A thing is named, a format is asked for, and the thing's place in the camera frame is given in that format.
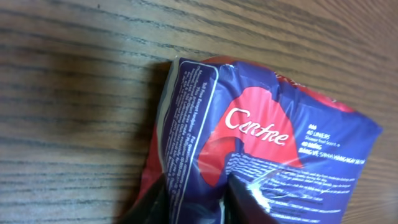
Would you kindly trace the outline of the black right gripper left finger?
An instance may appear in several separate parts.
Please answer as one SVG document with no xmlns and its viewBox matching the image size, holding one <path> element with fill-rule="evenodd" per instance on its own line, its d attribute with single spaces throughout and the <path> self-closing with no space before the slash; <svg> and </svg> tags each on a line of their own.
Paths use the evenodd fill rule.
<svg viewBox="0 0 398 224">
<path fill-rule="evenodd" d="M 169 198 L 165 175 L 161 175 L 135 204 L 118 218 L 117 224 L 168 224 Z"/>
</svg>

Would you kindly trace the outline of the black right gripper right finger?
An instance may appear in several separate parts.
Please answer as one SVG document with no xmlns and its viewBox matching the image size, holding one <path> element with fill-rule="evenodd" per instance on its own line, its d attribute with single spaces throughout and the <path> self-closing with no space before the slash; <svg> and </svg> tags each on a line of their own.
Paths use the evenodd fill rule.
<svg viewBox="0 0 398 224">
<path fill-rule="evenodd" d="M 224 196 L 226 224 L 278 224 L 249 194 L 249 190 L 233 174 L 228 176 Z"/>
</svg>

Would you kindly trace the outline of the red purple sanitary pad pack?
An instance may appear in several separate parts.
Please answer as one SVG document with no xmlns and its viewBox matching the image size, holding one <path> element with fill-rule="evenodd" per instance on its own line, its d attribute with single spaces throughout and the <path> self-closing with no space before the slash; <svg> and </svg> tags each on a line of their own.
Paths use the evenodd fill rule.
<svg viewBox="0 0 398 224">
<path fill-rule="evenodd" d="M 224 223 L 234 177 L 278 223 L 340 223 L 382 128 L 268 68 L 172 62 L 139 196 L 165 177 L 170 223 Z"/>
</svg>

